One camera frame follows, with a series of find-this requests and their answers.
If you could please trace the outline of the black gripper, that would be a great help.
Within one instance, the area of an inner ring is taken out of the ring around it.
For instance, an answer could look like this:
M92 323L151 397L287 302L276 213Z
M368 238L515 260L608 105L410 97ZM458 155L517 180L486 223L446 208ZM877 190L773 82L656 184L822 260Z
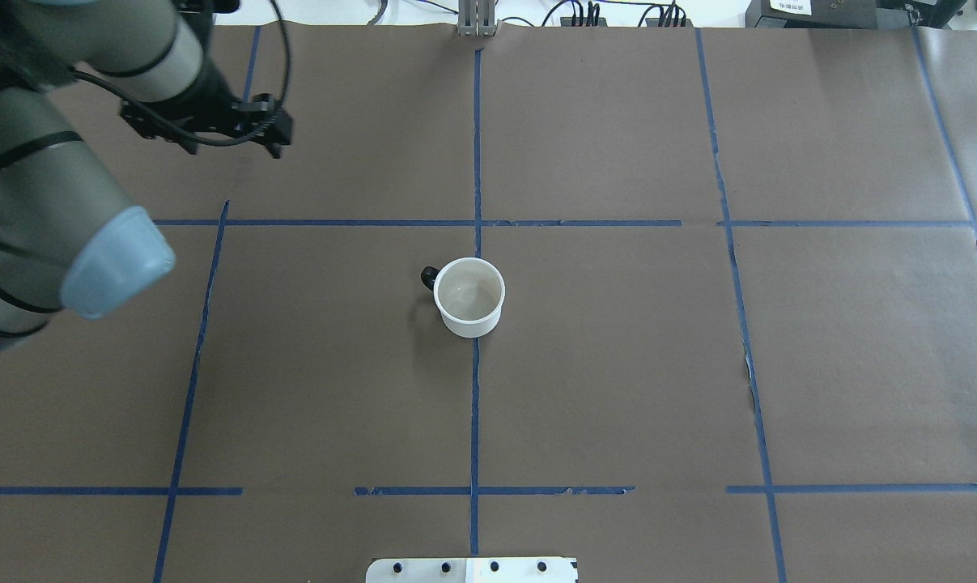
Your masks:
M292 143L295 128L291 115L281 104L273 95L257 95L250 102L239 102L225 78L199 77L182 95L163 102L145 102L144 106L199 137L214 134L217 138L239 138L247 130L251 143L265 148L274 160L280 160L284 149ZM144 139L170 141L192 155L198 151L198 144L159 128L151 115L133 104L121 103L121 118Z

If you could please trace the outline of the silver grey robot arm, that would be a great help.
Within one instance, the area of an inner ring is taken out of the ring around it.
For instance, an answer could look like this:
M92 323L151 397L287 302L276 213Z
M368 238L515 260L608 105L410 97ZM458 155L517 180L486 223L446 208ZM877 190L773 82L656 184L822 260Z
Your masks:
M56 314L113 313L168 275L176 257L148 211L51 102L85 82L121 102L142 138L199 147L257 143L280 158L292 51L278 95L234 95L211 58L214 16L236 1L0 1L0 353Z

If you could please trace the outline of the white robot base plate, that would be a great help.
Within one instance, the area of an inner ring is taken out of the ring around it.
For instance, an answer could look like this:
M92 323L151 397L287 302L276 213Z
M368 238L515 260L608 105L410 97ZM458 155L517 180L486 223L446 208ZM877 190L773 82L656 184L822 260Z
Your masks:
M559 556L384 558L366 582L578 582L576 558Z

